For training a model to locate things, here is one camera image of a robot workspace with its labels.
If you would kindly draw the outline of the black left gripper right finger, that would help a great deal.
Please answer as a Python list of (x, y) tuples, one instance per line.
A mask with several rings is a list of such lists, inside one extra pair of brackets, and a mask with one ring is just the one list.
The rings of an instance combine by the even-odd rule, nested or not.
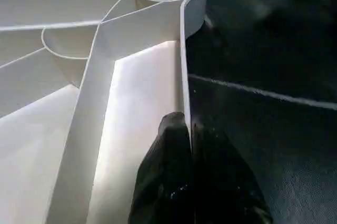
[(192, 128), (196, 223), (273, 223), (255, 175), (227, 135)]

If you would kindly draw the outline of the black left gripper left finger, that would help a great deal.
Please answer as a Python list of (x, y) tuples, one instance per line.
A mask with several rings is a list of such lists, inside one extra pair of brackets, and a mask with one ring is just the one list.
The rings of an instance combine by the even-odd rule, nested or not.
[(192, 223), (192, 153), (182, 112), (165, 115), (136, 176), (130, 223)]

